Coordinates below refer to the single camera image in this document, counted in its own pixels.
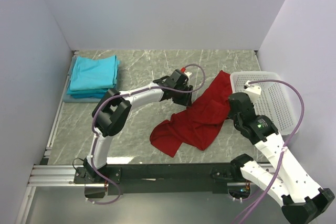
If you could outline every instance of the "white plastic basket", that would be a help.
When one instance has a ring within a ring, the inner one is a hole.
[[[264,71],[234,72],[230,76],[234,93],[242,92],[246,81],[267,79],[281,80],[278,74]],[[256,85],[262,88],[261,96],[255,104],[256,113],[268,116],[282,135],[289,135],[295,128],[297,119],[288,99],[286,86],[276,82],[263,82]]]

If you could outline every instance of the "table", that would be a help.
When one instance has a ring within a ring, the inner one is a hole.
[[[193,93],[193,101],[210,85],[218,72],[258,71],[260,66],[252,50],[85,50],[76,52],[92,59],[117,55],[119,65],[119,90],[131,90],[149,84],[152,80],[170,75],[188,63],[200,64],[206,73],[205,85]],[[193,73],[191,84],[196,88],[202,81],[197,68],[188,68]],[[85,158],[90,151],[93,138],[91,113],[94,103],[65,103],[58,117],[53,146],[48,165],[69,165],[74,158]],[[112,142],[108,163],[206,163],[230,162],[246,153],[258,162],[268,162],[249,140],[234,129],[232,120],[223,127],[205,151],[182,144],[174,158],[160,152],[150,144],[152,130],[171,114],[185,107],[171,100],[147,104],[132,110],[122,130]]]

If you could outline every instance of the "stack of folded cloth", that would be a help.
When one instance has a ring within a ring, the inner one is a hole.
[[[67,95],[75,99],[101,99],[108,89],[116,86],[119,63],[115,55],[100,60],[77,57]]]

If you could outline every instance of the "gray marble surface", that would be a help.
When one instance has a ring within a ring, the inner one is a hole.
[[[199,97],[210,85],[220,70],[260,70],[252,50],[98,50],[79,51],[83,57],[101,59],[117,55],[119,66],[119,90],[131,90],[149,84],[153,79],[170,75],[188,63],[200,64],[206,72],[205,85],[193,94]],[[193,73],[191,84],[197,87],[202,73],[190,67]],[[91,112],[96,104],[65,103],[60,113],[49,165],[68,165],[75,157],[84,158],[90,151]],[[174,158],[160,152],[150,144],[152,130],[171,114],[185,108],[172,101],[152,103],[133,110],[123,128],[113,140],[108,163],[205,163],[230,162],[242,153],[247,153],[259,162],[266,158],[234,129],[231,120],[226,120],[219,135],[205,151],[182,144]]]

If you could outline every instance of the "red cloth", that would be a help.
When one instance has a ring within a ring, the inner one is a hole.
[[[172,114],[153,130],[151,144],[174,157],[182,143],[201,151],[212,144],[230,111],[228,96],[232,94],[230,75],[219,72],[205,92],[191,107]]]

